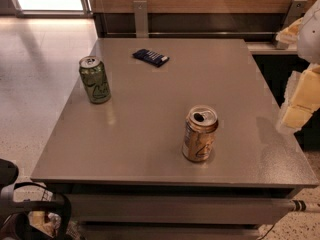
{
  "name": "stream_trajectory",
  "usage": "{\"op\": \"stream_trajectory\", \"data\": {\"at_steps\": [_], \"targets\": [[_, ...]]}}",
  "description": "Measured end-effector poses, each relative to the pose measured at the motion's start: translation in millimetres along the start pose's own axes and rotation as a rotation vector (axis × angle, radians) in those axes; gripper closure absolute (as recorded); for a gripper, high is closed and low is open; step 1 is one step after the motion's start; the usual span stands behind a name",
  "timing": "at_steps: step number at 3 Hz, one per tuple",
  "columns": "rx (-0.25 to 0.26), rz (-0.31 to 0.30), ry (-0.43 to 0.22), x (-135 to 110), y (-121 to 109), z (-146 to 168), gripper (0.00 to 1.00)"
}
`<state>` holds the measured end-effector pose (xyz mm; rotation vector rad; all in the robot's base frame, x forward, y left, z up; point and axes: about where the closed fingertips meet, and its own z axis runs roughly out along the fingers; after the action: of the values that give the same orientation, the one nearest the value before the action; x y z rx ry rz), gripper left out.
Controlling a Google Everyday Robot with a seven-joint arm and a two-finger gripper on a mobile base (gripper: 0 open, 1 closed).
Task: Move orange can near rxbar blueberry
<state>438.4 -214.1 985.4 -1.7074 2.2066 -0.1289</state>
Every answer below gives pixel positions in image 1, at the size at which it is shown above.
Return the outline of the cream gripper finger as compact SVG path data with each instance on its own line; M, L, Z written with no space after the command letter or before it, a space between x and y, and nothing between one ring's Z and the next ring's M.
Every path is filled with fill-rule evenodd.
M320 108L320 65L310 64L302 73L293 71L288 79L284 98L281 124L301 129Z
M303 18L299 18L276 35L276 40L285 44L294 44L298 40Z

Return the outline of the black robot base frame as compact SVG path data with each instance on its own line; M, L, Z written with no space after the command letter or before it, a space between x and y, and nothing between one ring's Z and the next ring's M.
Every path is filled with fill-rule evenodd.
M71 203L63 194L54 194L52 201L15 201L14 191L25 186L43 187L33 182L16 183L18 167L11 161L0 159L0 240L49 240L51 237L31 226L30 212L44 211L60 216L61 224L52 240L65 240L71 217Z

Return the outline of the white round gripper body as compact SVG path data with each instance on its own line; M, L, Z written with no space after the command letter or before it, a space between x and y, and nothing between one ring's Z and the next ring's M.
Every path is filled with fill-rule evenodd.
M298 56L309 63L320 63L320 0L305 13L297 37Z

